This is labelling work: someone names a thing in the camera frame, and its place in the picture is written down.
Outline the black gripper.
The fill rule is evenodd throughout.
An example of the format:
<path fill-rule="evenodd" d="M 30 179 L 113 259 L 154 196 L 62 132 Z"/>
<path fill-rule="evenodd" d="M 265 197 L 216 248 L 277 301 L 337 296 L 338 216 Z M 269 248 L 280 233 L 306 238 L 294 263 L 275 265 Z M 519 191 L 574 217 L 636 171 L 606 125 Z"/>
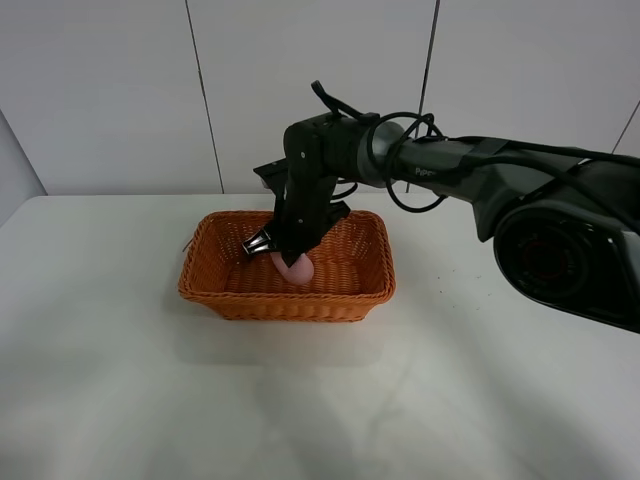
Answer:
<path fill-rule="evenodd" d="M 285 157 L 254 169 L 275 195 L 273 217 L 242 243 L 247 256 L 280 252 L 287 267 L 317 247 L 350 208 L 332 197 L 338 181 L 359 182 L 361 125 L 324 114 L 290 125 Z"/>

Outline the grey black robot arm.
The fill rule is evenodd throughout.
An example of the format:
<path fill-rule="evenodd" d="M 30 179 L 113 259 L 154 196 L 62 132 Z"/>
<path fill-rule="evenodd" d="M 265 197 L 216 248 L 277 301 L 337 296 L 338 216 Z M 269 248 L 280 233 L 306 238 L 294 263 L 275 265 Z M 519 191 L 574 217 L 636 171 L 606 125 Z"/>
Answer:
<path fill-rule="evenodd" d="M 246 240 L 286 264 L 348 215 L 340 183 L 402 181 L 473 210 L 506 280 L 527 298 L 630 332 L 639 329 L 639 161 L 495 137 L 449 138 L 432 115 L 414 138 L 399 115 L 332 112 L 284 133 L 285 156 L 257 174 L 275 195 L 272 219 Z"/>

